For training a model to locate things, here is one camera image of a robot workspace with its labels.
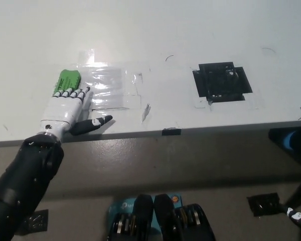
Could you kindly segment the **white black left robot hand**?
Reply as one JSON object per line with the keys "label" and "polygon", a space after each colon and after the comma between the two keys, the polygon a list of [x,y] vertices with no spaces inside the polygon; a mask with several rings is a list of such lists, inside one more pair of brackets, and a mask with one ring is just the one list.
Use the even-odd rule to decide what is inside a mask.
{"label": "white black left robot hand", "polygon": [[89,103],[88,94],[90,94],[90,87],[58,90],[50,98],[44,111],[39,133],[54,136],[61,141],[66,133],[78,136],[95,131],[110,122],[113,119],[111,115],[80,120],[84,105]]}

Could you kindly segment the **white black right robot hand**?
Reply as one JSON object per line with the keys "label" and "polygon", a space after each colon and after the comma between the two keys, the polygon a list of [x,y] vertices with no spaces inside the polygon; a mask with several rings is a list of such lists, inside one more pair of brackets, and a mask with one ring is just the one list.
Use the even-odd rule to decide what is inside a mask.
{"label": "white black right robot hand", "polygon": [[287,215],[287,217],[299,228],[301,228],[301,212],[297,212],[291,207],[285,205],[279,206],[281,211]]}

